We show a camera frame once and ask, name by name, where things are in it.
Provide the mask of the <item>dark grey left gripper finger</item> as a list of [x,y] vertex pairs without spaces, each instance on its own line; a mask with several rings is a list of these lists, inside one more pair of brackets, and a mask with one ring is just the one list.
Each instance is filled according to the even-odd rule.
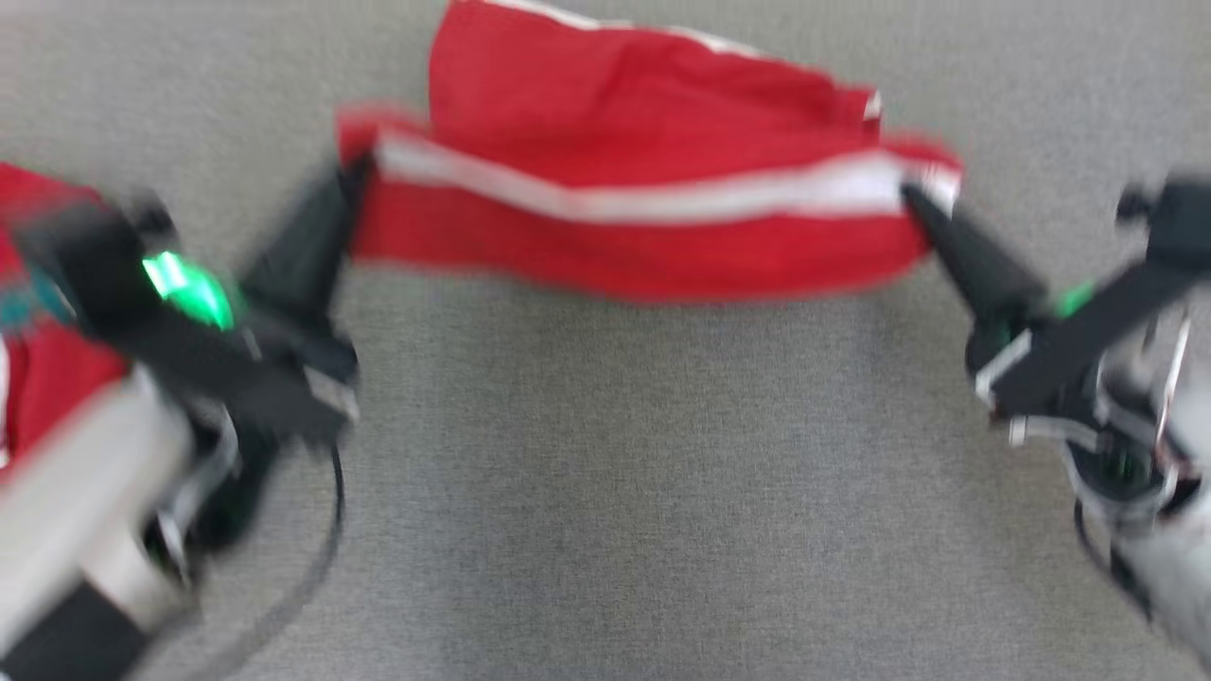
[[372,178],[372,156],[322,168],[241,275],[241,292],[256,307],[332,307]]
[[331,315],[337,285],[358,231],[360,207],[375,159],[322,168],[289,211],[285,227],[285,314],[300,324]]

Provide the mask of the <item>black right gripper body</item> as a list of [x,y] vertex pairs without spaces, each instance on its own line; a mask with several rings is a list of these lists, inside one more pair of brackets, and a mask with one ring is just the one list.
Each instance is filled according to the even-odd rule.
[[1144,253],[1108,284],[1048,299],[1029,268],[985,233],[972,239],[974,390],[1001,414],[1051,414],[1106,355],[1211,279],[1211,173],[1167,176],[1159,189],[1125,185],[1117,224],[1140,224]]

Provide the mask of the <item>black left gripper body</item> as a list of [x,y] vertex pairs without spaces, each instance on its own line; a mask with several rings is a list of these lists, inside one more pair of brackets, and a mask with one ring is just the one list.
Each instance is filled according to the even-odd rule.
[[48,307],[176,391],[308,443],[334,443],[358,420],[358,354],[332,307],[320,324],[256,307],[241,276],[185,257],[163,204],[51,210],[19,228],[19,257]]

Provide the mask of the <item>red and white striped jersey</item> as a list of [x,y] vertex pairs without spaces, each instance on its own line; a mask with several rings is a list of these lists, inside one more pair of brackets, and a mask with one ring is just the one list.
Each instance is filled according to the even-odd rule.
[[[8,233],[35,213],[70,200],[99,199],[87,185],[0,161],[0,285],[25,274]],[[117,380],[126,364],[57,324],[0,334],[0,482],[91,393]]]

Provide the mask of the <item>red shorts with white trim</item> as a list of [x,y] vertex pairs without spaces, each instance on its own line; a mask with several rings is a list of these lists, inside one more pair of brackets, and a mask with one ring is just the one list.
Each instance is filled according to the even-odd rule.
[[342,109],[375,164],[358,261],[650,303],[878,288],[929,252],[903,205],[963,165],[882,128],[880,92],[679,25],[448,0],[427,111]]

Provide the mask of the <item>grey fabric sofa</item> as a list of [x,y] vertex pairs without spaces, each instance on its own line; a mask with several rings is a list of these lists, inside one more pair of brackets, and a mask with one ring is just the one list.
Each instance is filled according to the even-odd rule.
[[[1211,168],[1211,0],[553,0],[862,82],[1057,288]],[[0,161],[163,198],[230,268],[356,102],[423,108],[443,0],[0,0]],[[932,263],[867,296],[618,307],[358,271],[342,551],[231,681],[1205,681],[991,431]]]

